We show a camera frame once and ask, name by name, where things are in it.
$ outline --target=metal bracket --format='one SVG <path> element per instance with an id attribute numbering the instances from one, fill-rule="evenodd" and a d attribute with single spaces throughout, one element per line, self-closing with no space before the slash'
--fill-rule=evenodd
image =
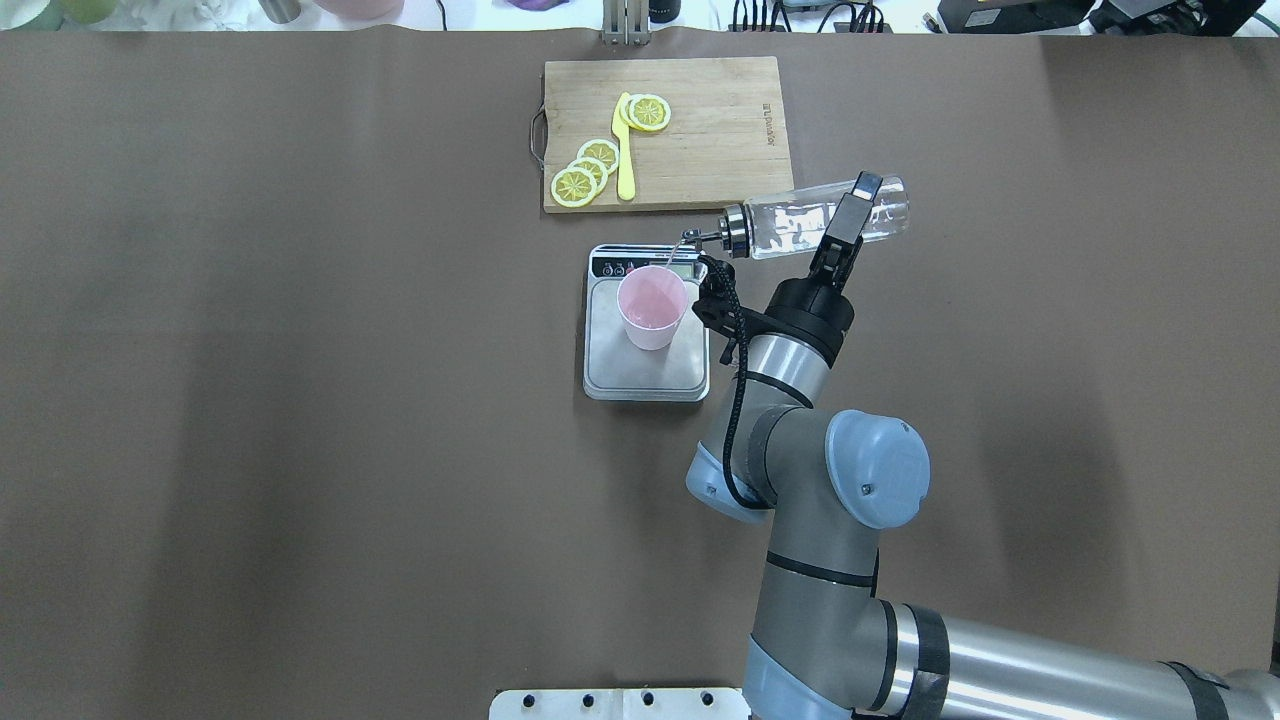
<path id="1" fill-rule="evenodd" d="M 751 715 L 735 688 L 593 688 L 506 691 L 489 720 L 744 720 Z"/>
<path id="2" fill-rule="evenodd" d="M 605 45 L 649 45 L 649 0 L 604 0 Z"/>

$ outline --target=light blue joint cap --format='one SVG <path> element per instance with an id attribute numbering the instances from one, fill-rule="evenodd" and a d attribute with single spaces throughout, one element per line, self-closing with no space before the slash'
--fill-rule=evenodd
<path id="1" fill-rule="evenodd" d="M 796 679 L 769 657 L 755 638 L 746 650 L 742 697 L 751 714 L 762 720 L 849 720 L 851 712 Z"/>
<path id="2" fill-rule="evenodd" d="M 905 525 L 929 495 L 929 452 L 896 418 L 845 410 L 827 425 L 827 471 L 841 505 L 877 530 Z"/>
<path id="3" fill-rule="evenodd" d="M 737 475 L 733 475 L 733 483 L 742 497 L 751 501 L 759 500 L 751 488 L 737 479 Z M 690 462 L 689 473 L 685 475 L 685 487 L 694 493 L 694 497 L 735 520 L 763 523 L 769 514 L 768 510 L 742 507 L 733 500 L 724 484 L 724 465 L 703 443 L 698 443 L 698 452 L 694 454 L 694 461 Z"/>

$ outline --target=lemon slice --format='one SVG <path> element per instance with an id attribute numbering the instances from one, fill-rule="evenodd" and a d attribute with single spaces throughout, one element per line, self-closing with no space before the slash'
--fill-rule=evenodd
<path id="1" fill-rule="evenodd" d="M 591 173 L 595 179 L 595 193 L 599 195 L 604 190 L 604 183 L 609 181 L 609 167 L 595 158 L 579 158 L 568 164 L 570 168 L 582 168 L 584 170 Z"/>
<path id="2" fill-rule="evenodd" d="M 595 200 L 600 187 L 590 170 L 564 168 L 552 178 L 552 200 L 566 208 L 581 208 Z"/>
<path id="3" fill-rule="evenodd" d="M 645 132 L 658 132 L 671 122 L 671 105 L 657 95 L 632 95 L 627 102 L 628 124 Z"/>
<path id="4" fill-rule="evenodd" d="M 618 169 L 618 146 L 613 145 L 613 141 L 598 137 L 595 140 L 588 140 L 577 149 L 579 158 L 595 158 L 596 160 L 604 163 L 605 172 L 614 172 Z"/>

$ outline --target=white tabletop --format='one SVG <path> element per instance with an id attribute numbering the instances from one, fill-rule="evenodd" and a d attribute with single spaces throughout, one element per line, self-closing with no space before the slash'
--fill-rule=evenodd
<path id="1" fill-rule="evenodd" d="M 275 24 L 266 18 L 257 0 L 119 0 L 115 13 L 93 26 L 77 26 L 68 20 L 63 29 L 104 29 L 104 31 L 218 31 L 218 29 L 357 29 L 372 24 L 397 24 L 413 29 L 440 29 L 440 12 L 435 0 L 404 0 L 404 5 L 374 20 L 344 20 L 319 6 L 311 0 L 302 1 L 302 15 L 292 23 Z M 600 0 L 570 0 L 563 5 L 545 12 L 521 10 L 507 0 L 443 0 L 448 13 L 451 31 L 520 31 L 557 29 L 571 27 L 599 28 L 603 20 Z M 750 1 L 744 0 L 748 8 Z M 4 3 L 10 15 L 35 17 L 47 0 L 15 0 Z M 882 0 L 877 6 L 884 12 L 884 18 L 893 32 L 929 32 L 923 23 L 923 15 L 937 8 L 937 0 Z M 733 0 L 685 0 L 680 17 L 671 26 L 686 26 L 703 29 L 728 29 L 732 22 Z M 792 13 L 791 26 L 796 32 L 814 32 L 824 12 Z M 847 20 L 847 10 L 838 10 L 827 24 L 824 32 L 832 32 L 835 22 Z M 1280 0 L 1270 0 L 1262 8 L 1262 14 L 1271 19 L 1280 18 Z M 6 27 L 6 18 L 0 17 L 0 27 Z M 1068 28 L 1057 33 L 1088 33 L 1082 28 Z M 1251 19 L 1238 36 L 1275 37 L 1275 33 L 1262 23 Z"/>

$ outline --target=glass bottle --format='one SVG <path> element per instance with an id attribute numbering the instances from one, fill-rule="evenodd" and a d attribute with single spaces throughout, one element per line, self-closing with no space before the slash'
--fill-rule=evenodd
<path id="1" fill-rule="evenodd" d="M 735 258 L 756 260 L 806 252 L 818 247 L 840 200 L 855 181 L 833 182 L 774 195 L 762 195 L 730 205 L 721 218 L 721 236 Z M 902 178 L 886 176 L 872 201 L 872 217 L 863 225 L 863 241 L 876 242 L 908 225 L 908 196 Z"/>

